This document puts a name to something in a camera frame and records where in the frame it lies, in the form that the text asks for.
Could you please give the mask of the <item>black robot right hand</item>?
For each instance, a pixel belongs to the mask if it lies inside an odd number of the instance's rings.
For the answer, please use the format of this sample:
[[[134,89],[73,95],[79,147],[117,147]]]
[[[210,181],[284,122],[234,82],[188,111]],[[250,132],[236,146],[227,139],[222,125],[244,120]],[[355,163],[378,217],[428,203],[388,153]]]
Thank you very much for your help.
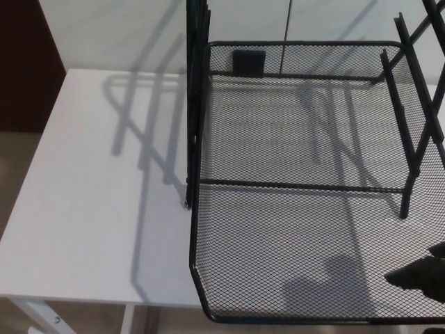
[[[394,269],[385,280],[403,290],[419,290],[427,298],[444,304],[444,242],[428,248],[430,255]]]

